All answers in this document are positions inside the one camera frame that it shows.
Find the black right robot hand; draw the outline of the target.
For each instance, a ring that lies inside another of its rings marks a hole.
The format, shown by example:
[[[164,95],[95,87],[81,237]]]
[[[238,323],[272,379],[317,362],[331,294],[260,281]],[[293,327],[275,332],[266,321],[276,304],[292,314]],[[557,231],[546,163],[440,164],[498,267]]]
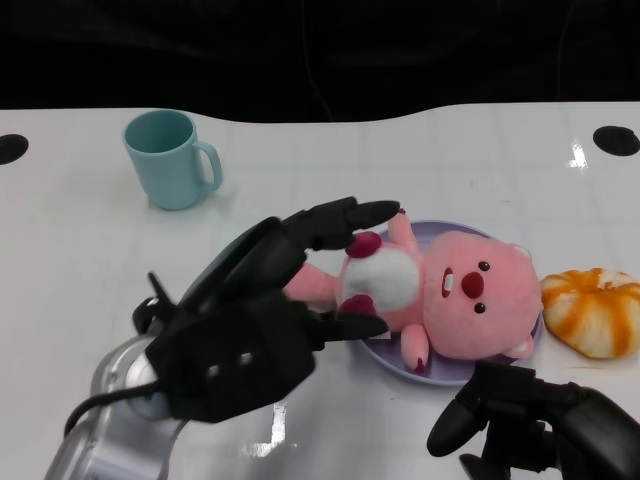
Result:
[[[553,384],[533,369],[480,362],[434,424],[427,450],[447,456],[486,434],[481,455],[459,460],[471,479],[514,469],[558,470],[565,479],[639,477],[639,424],[601,392]]]

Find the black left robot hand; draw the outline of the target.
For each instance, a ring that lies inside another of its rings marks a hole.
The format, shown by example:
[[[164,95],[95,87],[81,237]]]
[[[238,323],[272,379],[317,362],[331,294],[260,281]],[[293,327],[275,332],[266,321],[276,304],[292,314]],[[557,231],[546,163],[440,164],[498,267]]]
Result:
[[[348,197],[268,217],[223,249],[177,302],[150,273],[155,295],[133,314],[136,330],[153,337],[145,354],[156,379],[145,393],[163,393],[175,419],[219,423],[285,398],[313,373],[326,343],[387,332],[374,313],[316,312],[284,288],[308,251],[350,247],[356,231],[399,209]]]

